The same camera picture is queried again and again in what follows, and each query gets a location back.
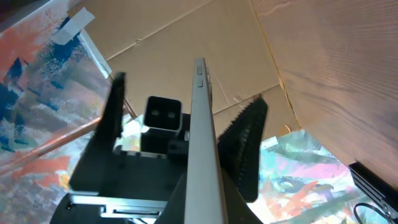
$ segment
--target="wooden surface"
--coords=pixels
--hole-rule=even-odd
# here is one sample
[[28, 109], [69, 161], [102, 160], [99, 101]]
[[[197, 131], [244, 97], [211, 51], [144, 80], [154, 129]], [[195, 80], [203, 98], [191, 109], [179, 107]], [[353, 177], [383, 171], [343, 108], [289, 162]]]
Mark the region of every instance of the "wooden surface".
[[398, 1], [252, 4], [301, 127], [398, 188]]

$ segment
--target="masking tape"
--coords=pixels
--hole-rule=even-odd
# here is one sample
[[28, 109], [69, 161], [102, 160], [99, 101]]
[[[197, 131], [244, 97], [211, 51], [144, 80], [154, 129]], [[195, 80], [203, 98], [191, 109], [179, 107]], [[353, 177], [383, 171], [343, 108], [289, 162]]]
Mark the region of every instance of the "masking tape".
[[69, 40], [76, 36], [89, 22], [95, 18], [84, 7], [73, 16], [53, 37], [56, 44], [65, 45]]

